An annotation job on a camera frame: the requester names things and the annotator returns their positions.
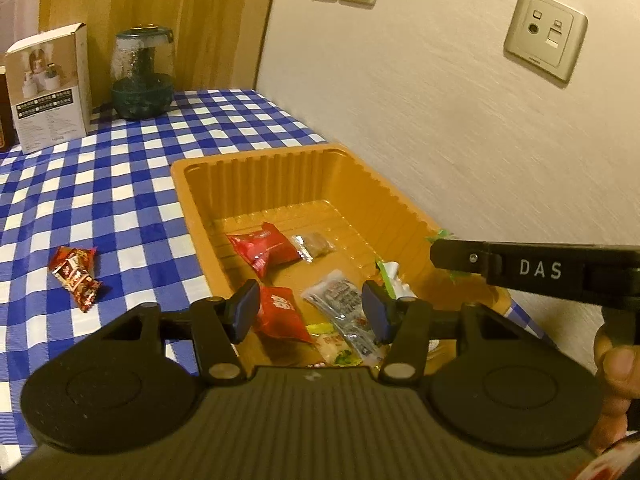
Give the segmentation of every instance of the dark green humidifier base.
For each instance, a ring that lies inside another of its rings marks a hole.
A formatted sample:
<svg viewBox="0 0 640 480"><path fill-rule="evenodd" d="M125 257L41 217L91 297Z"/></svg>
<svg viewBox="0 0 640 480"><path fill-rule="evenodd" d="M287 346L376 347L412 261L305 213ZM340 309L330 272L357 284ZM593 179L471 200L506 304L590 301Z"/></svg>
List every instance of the dark green humidifier base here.
<svg viewBox="0 0 640 480"><path fill-rule="evenodd" d="M154 74L143 82L130 77L120 79L111 87L113 107L130 121L158 117L169 110L174 100L174 82L167 74Z"/></svg>

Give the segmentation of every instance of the wooden panel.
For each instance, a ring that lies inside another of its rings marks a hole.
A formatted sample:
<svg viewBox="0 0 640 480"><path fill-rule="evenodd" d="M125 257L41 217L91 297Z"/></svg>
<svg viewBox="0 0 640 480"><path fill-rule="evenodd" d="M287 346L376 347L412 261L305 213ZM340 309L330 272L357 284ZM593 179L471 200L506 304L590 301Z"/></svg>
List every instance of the wooden panel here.
<svg viewBox="0 0 640 480"><path fill-rule="evenodd" d="M117 32L140 23L175 33L178 90L254 88L271 0L40 0L40 30L88 25L94 104L110 100Z"/></svg>

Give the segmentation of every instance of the red snack package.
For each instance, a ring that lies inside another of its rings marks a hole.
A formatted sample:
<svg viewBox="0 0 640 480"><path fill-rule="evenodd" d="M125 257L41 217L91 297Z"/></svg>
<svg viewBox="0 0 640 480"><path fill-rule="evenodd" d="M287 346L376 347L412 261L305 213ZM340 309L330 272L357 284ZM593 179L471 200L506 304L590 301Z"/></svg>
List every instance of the red snack package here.
<svg viewBox="0 0 640 480"><path fill-rule="evenodd" d="M83 312L95 303L95 297L101 282L95 280L95 248L91 250L59 247L49 263L50 272L66 288Z"/></svg>
<svg viewBox="0 0 640 480"><path fill-rule="evenodd" d="M300 254L289 239L268 222L262 224L260 231L245 235L226 236L234 251L252 266L260 279L267 274L267 267L285 264L300 259Z"/></svg>
<svg viewBox="0 0 640 480"><path fill-rule="evenodd" d="M278 286L260 288L260 310L255 319L255 329L269 337L297 339L311 343L311 336L306 331L290 288Z"/></svg>

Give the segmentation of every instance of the table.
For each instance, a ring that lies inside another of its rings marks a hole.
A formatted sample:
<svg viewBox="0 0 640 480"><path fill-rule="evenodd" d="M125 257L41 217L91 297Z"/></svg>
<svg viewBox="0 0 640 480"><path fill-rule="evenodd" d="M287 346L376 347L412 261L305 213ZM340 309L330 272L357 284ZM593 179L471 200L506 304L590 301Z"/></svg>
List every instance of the table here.
<svg viewBox="0 0 640 480"><path fill-rule="evenodd" d="M98 108L91 133L0 155L0 468L34 447L20 413L30 373L139 303L181 310L211 296L169 166L179 158L323 142L254 91L176 94L167 115L125 122ZM107 293L88 313L47 271L60 245L98 250ZM515 303L507 317L548 337ZM190 342L167 345L188 371Z"/></svg>

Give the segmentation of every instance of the product box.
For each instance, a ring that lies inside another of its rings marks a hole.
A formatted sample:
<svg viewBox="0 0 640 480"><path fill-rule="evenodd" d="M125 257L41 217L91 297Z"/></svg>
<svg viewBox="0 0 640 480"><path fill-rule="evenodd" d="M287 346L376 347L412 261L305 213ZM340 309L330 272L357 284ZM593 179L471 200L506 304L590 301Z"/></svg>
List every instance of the product box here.
<svg viewBox="0 0 640 480"><path fill-rule="evenodd" d="M14 120L11 117L9 92L6 88L4 56L0 56L0 152L5 152L15 143Z"/></svg>
<svg viewBox="0 0 640 480"><path fill-rule="evenodd" d="M9 48L4 63L24 153L86 135L91 89L84 23L20 40Z"/></svg>

